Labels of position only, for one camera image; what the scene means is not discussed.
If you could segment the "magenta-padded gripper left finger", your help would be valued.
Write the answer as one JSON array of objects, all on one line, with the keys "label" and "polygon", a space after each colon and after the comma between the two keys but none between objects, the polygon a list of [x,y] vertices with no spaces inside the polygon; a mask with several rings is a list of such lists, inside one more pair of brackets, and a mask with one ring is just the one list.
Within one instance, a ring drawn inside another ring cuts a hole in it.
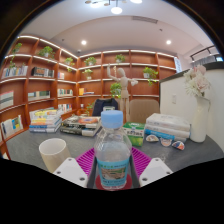
[{"label": "magenta-padded gripper left finger", "polygon": [[53,174],[84,188],[93,188],[96,161],[91,148],[77,158],[68,157]]}]

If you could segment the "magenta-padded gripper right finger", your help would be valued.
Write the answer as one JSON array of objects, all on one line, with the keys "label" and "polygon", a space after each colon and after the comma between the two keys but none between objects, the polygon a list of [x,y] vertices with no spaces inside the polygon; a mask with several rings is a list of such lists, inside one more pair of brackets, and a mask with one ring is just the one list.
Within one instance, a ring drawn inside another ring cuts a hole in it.
[{"label": "magenta-padded gripper right finger", "polygon": [[160,158],[150,158],[137,148],[132,148],[130,165],[134,188],[143,187],[173,173]]}]

